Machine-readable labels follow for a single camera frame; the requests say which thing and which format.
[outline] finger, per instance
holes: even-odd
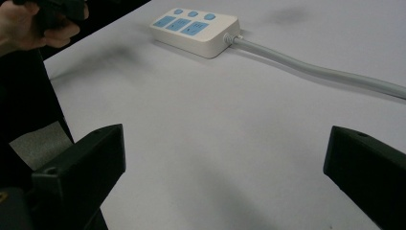
[[[38,13],[39,6],[34,2],[26,2],[24,5],[14,5],[12,1],[6,1],[1,5],[0,11],[11,20],[19,20],[26,16]]]
[[[39,6],[35,2],[26,2],[24,7],[29,15],[36,15],[39,12]]]
[[[64,40],[80,32],[80,27],[67,18],[64,18],[61,23],[62,26],[59,28],[46,30],[44,32],[45,37]]]
[[[89,8],[87,7],[87,4],[84,4],[84,19],[87,19],[89,17]]]
[[[71,42],[70,38],[66,39],[55,39],[55,38],[49,38],[45,37],[45,43],[48,46],[54,47],[54,48],[61,48]]]

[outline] power cord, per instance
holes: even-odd
[[[340,81],[349,85],[356,85],[358,87],[364,87],[372,91],[390,95],[396,98],[406,100],[406,87],[389,83],[383,80],[376,80],[369,77],[346,73],[342,71],[327,69],[324,67],[308,64],[297,60],[293,57],[286,56],[277,51],[260,46],[258,44],[244,40],[240,35],[224,35],[224,42],[229,45],[239,45],[241,47],[249,48],[253,51],[266,55],[273,61],[290,67],[292,69],[307,73],[316,78],[328,80],[328,81]]]

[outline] white power strip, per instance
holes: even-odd
[[[149,25],[156,40],[204,58],[214,58],[230,44],[226,34],[239,35],[236,16],[213,12],[173,9]]]

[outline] table surface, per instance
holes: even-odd
[[[406,152],[406,103],[236,47],[205,59],[155,41],[148,25],[173,8],[235,15],[249,41],[406,86],[405,1],[152,0],[45,61],[76,140],[124,125],[109,228],[378,229],[323,174],[329,133]]]

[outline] human hand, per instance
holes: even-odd
[[[80,31],[78,25],[59,14],[57,20],[60,26],[41,34],[35,19],[38,12],[39,6],[34,2],[16,6],[9,0],[0,6],[0,57],[13,51],[27,51],[45,45],[60,48]],[[84,15],[85,18],[89,15],[87,5]]]

